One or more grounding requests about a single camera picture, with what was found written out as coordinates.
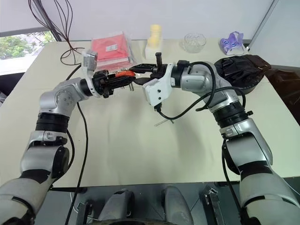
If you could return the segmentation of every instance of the orange object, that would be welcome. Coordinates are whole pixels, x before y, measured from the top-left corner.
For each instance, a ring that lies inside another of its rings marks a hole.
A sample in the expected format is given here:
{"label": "orange object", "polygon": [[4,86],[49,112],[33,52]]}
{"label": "orange object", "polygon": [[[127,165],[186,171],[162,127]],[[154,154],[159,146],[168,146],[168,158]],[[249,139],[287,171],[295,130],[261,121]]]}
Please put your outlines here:
{"label": "orange object", "polygon": [[120,77],[120,76],[135,76],[135,73],[133,71],[130,71],[130,70],[117,72],[116,77]]}

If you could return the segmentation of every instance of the clear glass bowl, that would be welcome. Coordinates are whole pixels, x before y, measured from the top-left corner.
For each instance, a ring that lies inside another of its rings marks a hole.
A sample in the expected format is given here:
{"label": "clear glass bowl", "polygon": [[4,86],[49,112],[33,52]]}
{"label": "clear glass bowl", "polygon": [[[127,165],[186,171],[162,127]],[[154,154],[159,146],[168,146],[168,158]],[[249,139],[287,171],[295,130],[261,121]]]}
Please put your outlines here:
{"label": "clear glass bowl", "polygon": [[203,34],[189,33],[184,36],[183,47],[188,53],[200,52],[205,44],[206,39]]}

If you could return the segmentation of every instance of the purple object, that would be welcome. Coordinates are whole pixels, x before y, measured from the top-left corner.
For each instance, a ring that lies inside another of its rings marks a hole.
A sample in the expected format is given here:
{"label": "purple object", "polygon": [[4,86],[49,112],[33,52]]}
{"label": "purple object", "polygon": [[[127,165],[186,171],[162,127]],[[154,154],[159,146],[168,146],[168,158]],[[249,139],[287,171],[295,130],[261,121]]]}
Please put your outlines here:
{"label": "purple object", "polygon": [[230,33],[229,38],[225,39],[222,38],[220,41],[221,48],[223,52],[228,55],[228,54],[243,54],[244,50],[242,47],[243,44],[243,33],[239,33],[237,31]]}

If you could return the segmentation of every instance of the white wall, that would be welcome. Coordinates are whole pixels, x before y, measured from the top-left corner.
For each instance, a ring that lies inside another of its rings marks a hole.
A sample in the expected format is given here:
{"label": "white wall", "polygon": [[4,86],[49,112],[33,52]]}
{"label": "white wall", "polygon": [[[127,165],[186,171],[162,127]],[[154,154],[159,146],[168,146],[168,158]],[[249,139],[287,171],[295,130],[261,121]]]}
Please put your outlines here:
{"label": "white wall", "polygon": [[27,0],[0,0],[0,32],[42,27],[32,16]]}
{"label": "white wall", "polygon": [[250,49],[272,65],[300,67],[300,1],[280,0]]}
{"label": "white wall", "polygon": [[[27,3],[27,0],[0,1]],[[70,0],[74,11],[70,38],[86,40],[123,30],[132,39],[146,39],[149,36],[150,25],[159,23],[163,26],[164,38],[182,38],[189,32],[222,38],[237,30],[244,32],[245,39],[251,39],[271,2],[271,0]],[[54,2],[42,0],[42,3],[49,16],[58,22]],[[2,11],[7,15],[11,8],[1,10],[1,14]],[[10,21],[7,21],[6,29],[10,27],[9,23]]]}

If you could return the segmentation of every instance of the black bag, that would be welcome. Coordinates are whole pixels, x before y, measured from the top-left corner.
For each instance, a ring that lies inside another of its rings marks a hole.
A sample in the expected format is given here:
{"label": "black bag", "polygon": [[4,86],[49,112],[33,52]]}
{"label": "black bag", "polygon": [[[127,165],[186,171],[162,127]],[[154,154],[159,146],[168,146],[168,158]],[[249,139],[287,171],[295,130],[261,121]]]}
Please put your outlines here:
{"label": "black bag", "polygon": [[245,94],[251,92],[262,80],[271,65],[258,55],[242,55],[223,58],[215,63],[218,74]]}

